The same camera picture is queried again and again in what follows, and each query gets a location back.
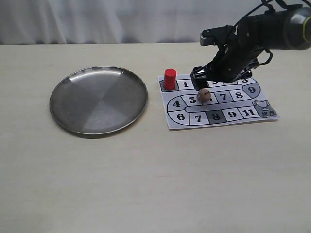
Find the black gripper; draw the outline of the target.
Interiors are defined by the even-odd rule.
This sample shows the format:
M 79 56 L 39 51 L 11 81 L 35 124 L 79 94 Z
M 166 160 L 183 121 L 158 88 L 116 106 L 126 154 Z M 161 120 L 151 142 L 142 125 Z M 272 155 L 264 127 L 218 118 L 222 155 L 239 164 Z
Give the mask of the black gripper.
M 252 69 L 263 65 L 258 61 L 265 48 L 260 41 L 262 24 L 244 19 L 235 29 L 231 25 L 205 29 L 201 32 L 201 46 L 216 45 L 218 52 L 211 62 L 194 67 L 190 78 L 195 90 L 208 88 L 208 81 L 231 83 L 252 77 Z

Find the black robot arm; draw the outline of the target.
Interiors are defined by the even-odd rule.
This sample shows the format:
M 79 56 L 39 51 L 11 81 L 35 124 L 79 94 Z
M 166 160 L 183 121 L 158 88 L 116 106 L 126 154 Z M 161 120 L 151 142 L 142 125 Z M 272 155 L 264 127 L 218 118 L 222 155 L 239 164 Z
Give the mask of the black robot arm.
M 201 46 L 216 45 L 212 61 L 195 67 L 191 81 L 196 90 L 208 82 L 233 83 L 252 77 L 252 70 L 270 63 L 272 50 L 306 50 L 311 46 L 311 9 L 296 8 L 246 16 L 237 26 L 201 32 Z

